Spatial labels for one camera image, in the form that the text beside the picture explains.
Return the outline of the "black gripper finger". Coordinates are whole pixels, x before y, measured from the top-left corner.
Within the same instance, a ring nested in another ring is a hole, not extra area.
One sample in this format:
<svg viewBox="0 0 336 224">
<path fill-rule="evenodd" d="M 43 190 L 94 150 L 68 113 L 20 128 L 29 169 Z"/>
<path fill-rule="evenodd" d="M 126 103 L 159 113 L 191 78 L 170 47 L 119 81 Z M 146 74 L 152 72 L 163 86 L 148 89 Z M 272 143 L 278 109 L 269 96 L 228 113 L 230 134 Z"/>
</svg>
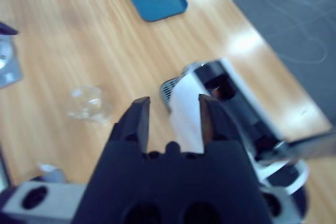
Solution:
<svg viewBox="0 0 336 224">
<path fill-rule="evenodd" d="M 0 23 L 0 34 L 1 35 L 17 35 L 18 31 L 9 27 L 4 23 Z"/>
<path fill-rule="evenodd" d="M 117 123 L 109 137 L 111 141 L 127 141 L 139 144 L 147 152 L 149 141 L 150 97 L 134 100 Z"/>
<path fill-rule="evenodd" d="M 222 108 L 221 103 L 206 94 L 198 97 L 201 115 L 201 134 L 203 145 L 218 141 L 237 141 L 240 133 L 236 124 Z"/>
</svg>

